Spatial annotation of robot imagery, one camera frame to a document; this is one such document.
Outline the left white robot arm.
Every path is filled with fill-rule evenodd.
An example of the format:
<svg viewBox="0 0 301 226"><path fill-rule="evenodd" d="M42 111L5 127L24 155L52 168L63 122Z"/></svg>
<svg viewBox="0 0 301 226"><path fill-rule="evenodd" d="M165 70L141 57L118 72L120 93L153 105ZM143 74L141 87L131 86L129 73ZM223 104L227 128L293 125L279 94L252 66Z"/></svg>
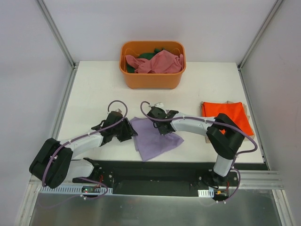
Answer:
<svg viewBox="0 0 301 226"><path fill-rule="evenodd" d="M32 161L29 172L44 186L58 187L66 178L72 159L90 149L101 147L115 137L124 142L138 136L128 118L112 111L87 133L65 141L47 139Z"/></svg>

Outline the lavender t shirt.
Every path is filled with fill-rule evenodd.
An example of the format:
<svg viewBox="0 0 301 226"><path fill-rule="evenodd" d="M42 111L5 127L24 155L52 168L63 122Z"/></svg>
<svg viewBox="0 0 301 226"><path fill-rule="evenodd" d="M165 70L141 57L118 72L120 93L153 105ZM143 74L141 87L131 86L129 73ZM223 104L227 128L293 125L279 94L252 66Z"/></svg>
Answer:
<svg viewBox="0 0 301 226"><path fill-rule="evenodd" d="M134 145L143 161L148 161L165 152L171 151L184 142L175 133L161 135L159 130L147 118L134 117L130 120L130 123L138 134L134 137Z"/></svg>

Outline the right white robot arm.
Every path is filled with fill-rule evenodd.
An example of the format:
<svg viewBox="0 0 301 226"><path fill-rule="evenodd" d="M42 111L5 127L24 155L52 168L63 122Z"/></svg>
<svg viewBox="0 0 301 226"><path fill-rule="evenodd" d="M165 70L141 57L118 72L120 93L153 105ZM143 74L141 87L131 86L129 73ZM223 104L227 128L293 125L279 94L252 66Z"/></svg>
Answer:
<svg viewBox="0 0 301 226"><path fill-rule="evenodd" d="M203 183L218 188L228 181L228 173L244 136L227 115L220 113L216 117L197 117L152 106L146 116L161 135L184 131L206 137L217 153L217 159L212 171L202 177Z"/></svg>

